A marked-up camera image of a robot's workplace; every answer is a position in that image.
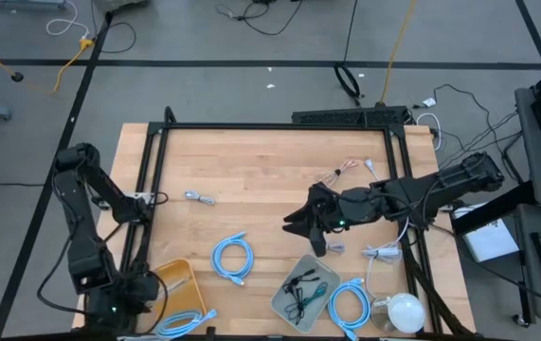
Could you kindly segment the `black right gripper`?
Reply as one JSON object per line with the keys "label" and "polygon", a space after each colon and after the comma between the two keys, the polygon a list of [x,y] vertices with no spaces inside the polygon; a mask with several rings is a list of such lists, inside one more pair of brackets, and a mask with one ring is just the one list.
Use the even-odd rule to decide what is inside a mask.
{"label": "black right gripper", "polygon": [[338,205],[338,194],[324,184],[316,183],[309,187],[307,200],[301,210],[283,218],[282,230],[308,237],[315,225],[315,215],[328,233],[340,233],[345,229],[345,221]]}

